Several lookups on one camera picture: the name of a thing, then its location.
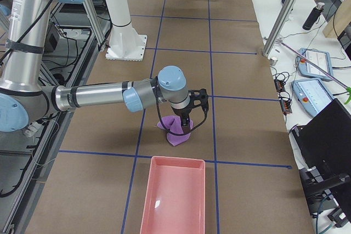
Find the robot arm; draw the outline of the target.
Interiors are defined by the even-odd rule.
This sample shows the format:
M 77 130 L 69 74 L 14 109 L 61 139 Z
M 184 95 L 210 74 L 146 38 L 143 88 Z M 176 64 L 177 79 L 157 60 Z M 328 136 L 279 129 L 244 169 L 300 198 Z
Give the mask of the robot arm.
M 96 54 L 105 44 L 110 60 L 142 61 L 148 40 L 133 28 L 127 0 L 104 1 L 110 15 L 105 24 L 97 17 L 92 0 L 13 0 L 1 57 L 2 132 L 83 106 L 123 103 L 130 112 L 138 112 L 165 101 L 180 118 L 183 134 L 191 132 L 191 94 L 176 66 L 142 81 L 87 84 Z M 64 37 L 58 50 L 47 53 L 51 21 L 67 4 L 83 5 L 86 12 L 70 10 L 64 15 L 64 28 L 89 34 L 82 47 Z

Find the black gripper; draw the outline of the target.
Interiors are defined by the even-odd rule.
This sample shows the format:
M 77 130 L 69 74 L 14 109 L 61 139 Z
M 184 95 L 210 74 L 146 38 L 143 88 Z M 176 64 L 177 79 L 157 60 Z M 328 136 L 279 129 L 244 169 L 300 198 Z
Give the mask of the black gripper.
M 173 112 L 180 117 L 181 126 L 183 135 L 187 135 L 190 133 L 190 123 L 188 120 L 190 119 L 191 108 L 186 107 L 183 109 L 175 109 L 173 108 Z

